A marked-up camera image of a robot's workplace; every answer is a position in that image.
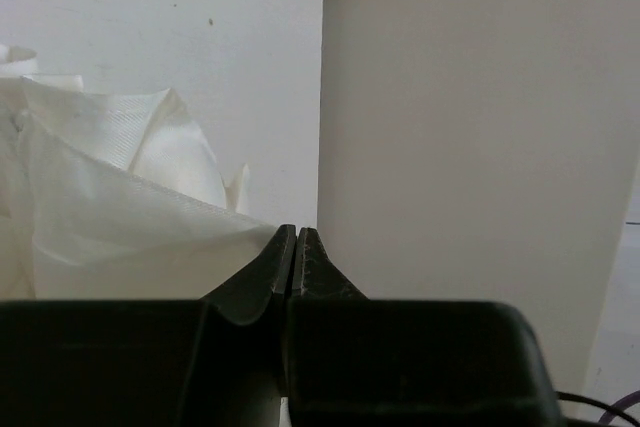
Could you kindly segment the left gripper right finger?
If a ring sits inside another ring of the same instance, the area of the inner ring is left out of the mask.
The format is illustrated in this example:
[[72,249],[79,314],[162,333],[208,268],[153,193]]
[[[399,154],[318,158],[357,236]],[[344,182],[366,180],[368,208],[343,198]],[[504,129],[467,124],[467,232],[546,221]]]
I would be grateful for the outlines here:
[[289,284],[290,300],[367,300],[332,263],[319,232],[310,227],[298,235]]

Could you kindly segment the white pleated skirt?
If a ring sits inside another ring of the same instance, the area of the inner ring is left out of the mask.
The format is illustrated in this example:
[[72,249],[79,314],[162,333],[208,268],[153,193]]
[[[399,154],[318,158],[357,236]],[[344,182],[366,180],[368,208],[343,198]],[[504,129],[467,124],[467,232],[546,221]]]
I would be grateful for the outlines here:
[[249,177],[223,178],[174,90],[89,93],[2,47],[3,299],[201,297],[275,233]]

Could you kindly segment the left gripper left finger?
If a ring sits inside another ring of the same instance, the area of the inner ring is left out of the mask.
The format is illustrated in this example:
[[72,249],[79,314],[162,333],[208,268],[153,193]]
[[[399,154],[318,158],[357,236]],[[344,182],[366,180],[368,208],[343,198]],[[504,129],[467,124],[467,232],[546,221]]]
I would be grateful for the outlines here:
[[233,325],[256,323],[285,298],[294,253],[295,227],[281,225],[256,258],[202,300]]

